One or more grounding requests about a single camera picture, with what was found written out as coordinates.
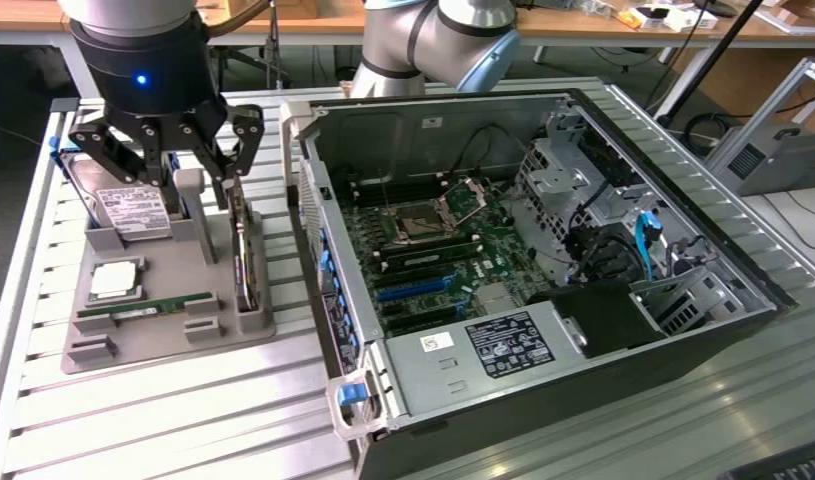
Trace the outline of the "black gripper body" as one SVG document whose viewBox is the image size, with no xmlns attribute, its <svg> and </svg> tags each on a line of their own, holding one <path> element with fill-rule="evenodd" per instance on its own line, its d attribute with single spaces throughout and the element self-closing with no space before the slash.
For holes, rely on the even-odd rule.
<svg viewBox="0 0 815 480">
<path fill-rule="evenodd" d="M 187 147 L 179 125 L 189 122 L 212 142 L 227 120 L 227 103 L 212 78 L 204 24 L 184 22 L 141 37 L 101 34 L 80 22 L 69 26 L 115 128 L 139 135 L 141 120 L 152 118 L 163 148 L 177 150 Z"/>
</svg>

